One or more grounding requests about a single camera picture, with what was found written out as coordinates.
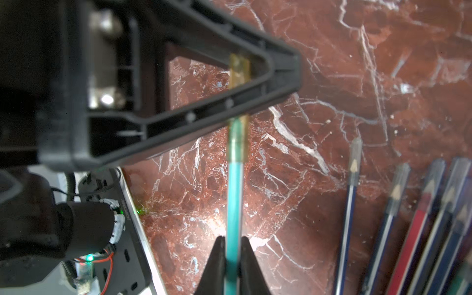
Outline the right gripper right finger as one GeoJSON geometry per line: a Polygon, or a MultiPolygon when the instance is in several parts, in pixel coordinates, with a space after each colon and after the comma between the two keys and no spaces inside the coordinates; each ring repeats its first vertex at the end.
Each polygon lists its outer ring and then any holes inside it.
{"type": "Polygon", "coordinates": [[[271,295],[258,260],[247,237],[242,237],[240,256],[241,295],[271,295]]]}

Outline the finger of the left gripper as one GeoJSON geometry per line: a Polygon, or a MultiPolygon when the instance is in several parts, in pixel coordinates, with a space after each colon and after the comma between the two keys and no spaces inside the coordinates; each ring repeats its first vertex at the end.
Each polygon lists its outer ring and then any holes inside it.
{"type": "Polygon", "coordinates": [[[208,1],[57,1],[38,160],[61,172],[130,165],[301,87],[301,55],[208,1]],[[251,79],[229,88],[230,55],[251,79]]]}

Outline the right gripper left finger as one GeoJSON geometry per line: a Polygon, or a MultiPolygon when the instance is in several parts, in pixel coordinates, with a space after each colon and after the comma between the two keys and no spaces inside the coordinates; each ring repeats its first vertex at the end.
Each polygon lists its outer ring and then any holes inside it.
{"type": "Polygon", "coordinates": [[[223,295],[224,278],[226,271],[225,237],[218,236],[215,240],[210,256],[195,295],[223,295]]]}

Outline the blue striped pencil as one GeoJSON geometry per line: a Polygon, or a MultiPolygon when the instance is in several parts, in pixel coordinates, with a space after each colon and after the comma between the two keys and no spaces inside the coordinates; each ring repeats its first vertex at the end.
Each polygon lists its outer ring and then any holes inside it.
{"type": "Polygon", "coordinates": [[[374,294],[377,273],[382,262],[393,222],[399,212],[401,198],[403,197],[406,185],[408,184],[410,172],[411,168],[408,163],[402,163],[396,167],[392,187],[387,199],[387,205],[376,237],[376,243],[374,244],[372,256],[361,284],[361,295],[374,294]]]}

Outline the yellow pencil cap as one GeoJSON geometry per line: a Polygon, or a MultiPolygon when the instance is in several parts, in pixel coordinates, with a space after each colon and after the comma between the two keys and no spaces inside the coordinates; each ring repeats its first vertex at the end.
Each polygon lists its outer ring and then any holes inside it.
{"type": "MultiPolygon", "coordinates": [[[[229,88],[246,84],[251,79],[250,61],[241,55],[230,55],[229,88]]],[[[230,163],[245,163],[248,158],[248,131],[250,116],[232,118],[228,124],[227,158],[230,163]]]]}

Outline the dark blue pencil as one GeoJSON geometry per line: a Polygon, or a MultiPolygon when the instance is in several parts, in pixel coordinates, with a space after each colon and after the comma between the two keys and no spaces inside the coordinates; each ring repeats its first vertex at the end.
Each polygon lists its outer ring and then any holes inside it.
{"type": "Polygon", "coordinates": [[[342,235],[338,251],[336,276],[334,279],[333,286],[334,295],[344,294],[344,282],[349,255],[350,233],[352,229],[352,220],[355,209],[356,190],[360,177],[362,148],[363,140],[360,137],[355,138],[350,145],[350,158],[348,164],[347,177],[347,196],[344,210],[344,219],[342,224],[342,235]]]}

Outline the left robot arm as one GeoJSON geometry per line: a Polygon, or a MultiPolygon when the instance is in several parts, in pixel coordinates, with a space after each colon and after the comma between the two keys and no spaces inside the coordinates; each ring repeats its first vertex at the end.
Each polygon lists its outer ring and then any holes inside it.
{"type": "Polygon", "coordinates": [[[1,2],[1,286],[42,281],[114,241],[120,208],[56,204],[28,167],[82,172],[158,156],[301,88],[301,54],[208,1],[1,2]],[[177,57],[247,80],[170,107],[177,57]]]}

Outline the blue pencil purple cap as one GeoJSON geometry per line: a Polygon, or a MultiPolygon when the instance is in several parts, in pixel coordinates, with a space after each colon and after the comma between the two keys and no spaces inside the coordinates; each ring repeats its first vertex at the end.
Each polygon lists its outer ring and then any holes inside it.
{"type": "Polygon", "coordinates": [[[446,242],[442,247],[439,258],[433,268],[431,277],[425,289],[425,295],[440,295],[443,292],[446,281],[451,272],[457,253],[461,247],[464,236],[472,222],[472,192],[465,196],[463,207],[454,219],[452,229],[449,231],[446,242]]]}

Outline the red striped pencil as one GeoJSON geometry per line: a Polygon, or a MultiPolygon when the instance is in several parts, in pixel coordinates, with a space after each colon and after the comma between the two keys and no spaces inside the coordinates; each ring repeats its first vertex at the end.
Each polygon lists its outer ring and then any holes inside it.
{"type": "Polygon", "coordinates": [[[443,159],[434,160],[428,168],[427,175],[424,179],[424,187],[413,220],[405,236],[397,263],[387,287],[387,295],[401,295],[403,293],[406,279],[415,257],[415,252],[417,251],[422,232],[431,213],[431,208],[442,182],[445,169],[446,161],[443,159]]]}

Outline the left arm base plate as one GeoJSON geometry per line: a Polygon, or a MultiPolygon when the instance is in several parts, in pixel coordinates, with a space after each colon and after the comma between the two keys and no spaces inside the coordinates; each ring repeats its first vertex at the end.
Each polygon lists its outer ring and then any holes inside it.
{"type": "Polygon", "coordinates": [[[100,288],[103,290],[108,281],[107,295],[166,295],[168,292],[140,222],[140,209],[132,200],[122,170],[90,172],[78,184],[80,193],[100,189],[105,189],[103,194],[83,197],[82,201],[116,200],[125,218],[121,238],[113,247],[113,269],[109,269],[110,262],[95,265],[100,288]]]}

